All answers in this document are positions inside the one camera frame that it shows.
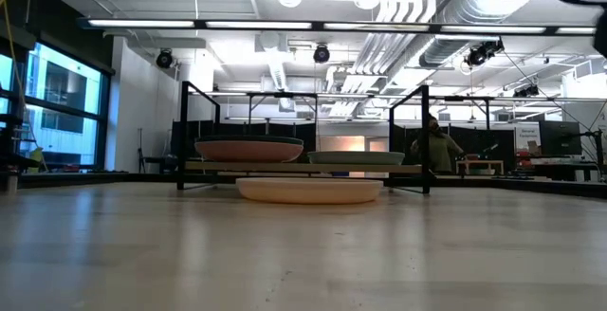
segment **person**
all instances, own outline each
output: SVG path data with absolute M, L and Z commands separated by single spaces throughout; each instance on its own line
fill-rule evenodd
M 432 115 L 430 115 L 429 127 L 430 170 L 435 173 L 450 174 L 452 173 L 450 151 L 460 156 L 464 154 L 464 150 L 449 135 L 440 130 L 438 120 Z M 414 155 L 419 154 L 417 140 L 411 145 L 411 152 Z

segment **sign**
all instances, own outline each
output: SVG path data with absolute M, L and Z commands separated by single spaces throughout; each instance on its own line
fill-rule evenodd
M 529 141 L 535 141 L 536 144 L 542 145 L 540 141 L 540 128 L 532 127 L 517 127 L 514 129 L 515 142 L 517 150 L 529 150 Z

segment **fluorescent light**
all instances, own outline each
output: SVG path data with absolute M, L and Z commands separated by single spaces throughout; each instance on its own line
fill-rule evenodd
M 352 121 L 348 118 L 319 118 L 319 121 Z
M 499 36 L 478 36 L 478 35 L 435 35 L 436 40 L 447 41 L 494 41 L 500 40 Z
M 325 23 L 328 30 L 360 30 L 360 31 L 410 31 L 425 32 L 430 28 L 425 25 L 398 23 Z
M 578 34 L 578 35 L 594 35 L 597 32 L 595 27 L 559 27 L 558 34 Z
M 209 97 L 244 97 L 247 93 L 244 93 L 244 92 L 209 92 L 206 94 Z
M 208 28 L 311 29 L 309 22 L 209 21 Z
M 248 117 L 226 117 L 226 120 L 245 120 L 245 121 L 248 121 Z M 260 120 L 266 120 L 266 118 L 251 117 L 250 120 L 251 121 L 260 121 Z
M 319 98 L 372 98 L 373 94 L 319 94 Z
M 169 20 L 89 20 L 92 27 L 194 27 L 193 21 Z
M 509 27 L 509 26 L 443 26 L 441 31 L 444 32 L 480 32 L 494 34 L 518 34 L 518 33 L 533 33 L 541 34 L 546 31 L 545 27 Z

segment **glass window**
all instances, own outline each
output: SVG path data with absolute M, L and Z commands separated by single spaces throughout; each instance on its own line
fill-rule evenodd
M 0 114 L 6 114 L 9 112 L 9 100 L 0 98 Z M 6 127 L 7 124 L 0 122 L 0 127 Z
M 98 114 L 100 91 L 101 72 L 44 45 L 37 44 L 29 52 L 26 95 Z M 52 121 L 53 117 L 45 119 L 50 120 L 50 125 L 60 124 Z M 62 129 L 61 126 L 49 128 Z
M 97 121 L 28 105 L 24 129 L 33 129 L 46 164 L 95 164 Z M 21 156 L 35 156 L 33 142 L 21 143 Z
M 0 87 L 4 90 L 10 90 L 12 79 L 12 59 L 0 55 Z

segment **monitor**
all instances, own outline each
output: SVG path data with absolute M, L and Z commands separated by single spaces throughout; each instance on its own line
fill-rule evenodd
M 543 156 L 581 155 L 579 123 L 571 121 L 540 121 Z

